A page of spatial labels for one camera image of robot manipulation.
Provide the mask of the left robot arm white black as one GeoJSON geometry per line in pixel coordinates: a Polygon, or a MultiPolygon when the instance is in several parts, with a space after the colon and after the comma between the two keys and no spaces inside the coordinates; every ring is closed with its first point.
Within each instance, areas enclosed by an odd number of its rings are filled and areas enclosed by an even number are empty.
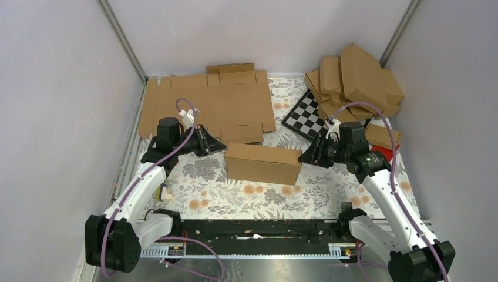
{"type": "Polygon", "coordinates": [[[179,239],[184,229],[177,211],[158,209],[139,222],[149,196],[163,185],[179,156],[194,153],[204,157],[226,148],[201,124],[184,127],[175,117],[161,119],[157,135],[151,139],[139,171],[125,191],[103,214],[86,220],[86,263],[103,271],[129,273],[142,250],[162,237],[167,241],[179,239]]]}

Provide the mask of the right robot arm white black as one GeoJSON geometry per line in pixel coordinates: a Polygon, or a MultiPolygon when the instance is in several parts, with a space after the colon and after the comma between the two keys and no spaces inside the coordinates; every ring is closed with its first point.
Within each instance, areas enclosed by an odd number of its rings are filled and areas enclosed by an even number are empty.
{"type": "Polygon", "coordinates": [[[339,123],[331,132],[318,134],[298,160],[324,168],[346,165],[392,229],[386,232],[363,210],[353,209],[339,215],[337,234],[342,241],[358,239],[367,245],[386,263],[393,281],[448,281],[454,247],[440,241],[417,216],[395,179],[395,163],[369,148],[359,122],[339,123]]]}

